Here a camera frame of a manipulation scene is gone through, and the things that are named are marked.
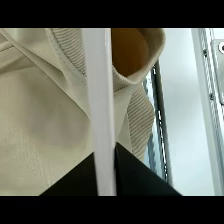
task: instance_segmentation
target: white vertical bar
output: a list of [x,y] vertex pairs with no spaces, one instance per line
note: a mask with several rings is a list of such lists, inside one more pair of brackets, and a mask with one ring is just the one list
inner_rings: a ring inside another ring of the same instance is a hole
[[115,195],[110,28],[82,28],[98,195]]

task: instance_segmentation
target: beige sweatshirt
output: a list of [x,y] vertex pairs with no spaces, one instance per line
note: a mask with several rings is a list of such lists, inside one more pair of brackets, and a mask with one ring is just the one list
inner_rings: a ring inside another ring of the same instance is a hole
[[[140,160],[154,120],[142,80],[164,39],[112,29],[115,137]],[[92,151],[81,30],[0,29],[0,195],[39,195]]]

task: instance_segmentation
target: garment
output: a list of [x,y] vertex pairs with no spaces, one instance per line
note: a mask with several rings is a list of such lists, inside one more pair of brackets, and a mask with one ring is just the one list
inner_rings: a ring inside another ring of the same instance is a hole
[[[113,66],[115,138],[142,160],[154,118],[142,80],[165,37],[136,29],[139,52],[148,47],[143,64],[124,75]],[[122,32],[112,29],[112,45]],[[93,148],[81,29],[0,29],[0,107],[0,195],[39,195],[85,159]]]

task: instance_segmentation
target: white strip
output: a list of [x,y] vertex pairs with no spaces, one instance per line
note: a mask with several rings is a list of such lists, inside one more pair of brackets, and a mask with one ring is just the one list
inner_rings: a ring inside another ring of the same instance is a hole
[[98,195],[115,195],[110,28],[82,28]]

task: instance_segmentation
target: black object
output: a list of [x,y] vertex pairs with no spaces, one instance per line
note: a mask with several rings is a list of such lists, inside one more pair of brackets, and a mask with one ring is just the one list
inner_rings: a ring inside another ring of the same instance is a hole
[[[117,195],[180,196],[165,181],[117,143],[115,148]],[[41,196],[97,196],[93,153]]]

